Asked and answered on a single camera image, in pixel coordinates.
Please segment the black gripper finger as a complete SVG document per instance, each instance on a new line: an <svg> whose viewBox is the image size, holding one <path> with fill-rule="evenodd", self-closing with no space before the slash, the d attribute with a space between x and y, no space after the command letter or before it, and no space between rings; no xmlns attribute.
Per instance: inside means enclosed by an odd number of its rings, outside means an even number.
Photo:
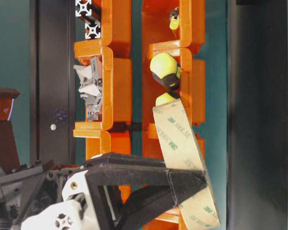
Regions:
<svg viewBox="0 0 288 230"><path fill-rule="evenodd" d="M116 230L138 230L162 213L178 205L169 186L146 186L131 193L119 208Z"/></svg>
<svg viewBox="0 0 288 230"><path fill-rule="evenodd" d="M204 171L167 168L161 159L110 152L86 161L84 168L97 185L164 186L173 206L207 187Z"/></svg>

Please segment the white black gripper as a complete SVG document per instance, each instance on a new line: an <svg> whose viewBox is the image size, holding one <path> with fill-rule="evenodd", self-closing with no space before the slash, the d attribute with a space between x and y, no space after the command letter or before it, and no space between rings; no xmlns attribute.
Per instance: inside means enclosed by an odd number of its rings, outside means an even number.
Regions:
<svg viewBox="0 0 288 230"><path fill-rule="evenodd" d="M113 230L118 225L112 165L51 170L16 180L20 206L13 230Z"/></svg>

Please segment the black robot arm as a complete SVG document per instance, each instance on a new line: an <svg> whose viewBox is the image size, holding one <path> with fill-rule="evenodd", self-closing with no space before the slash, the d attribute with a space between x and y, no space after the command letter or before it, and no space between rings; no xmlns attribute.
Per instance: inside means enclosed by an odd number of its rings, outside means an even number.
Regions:
<svg viewBox="0 0 288 230"><path fill-rule="evenodd" d="M0 176L0 230L137 230L207 187L202 170L106 153Z"/></svg>

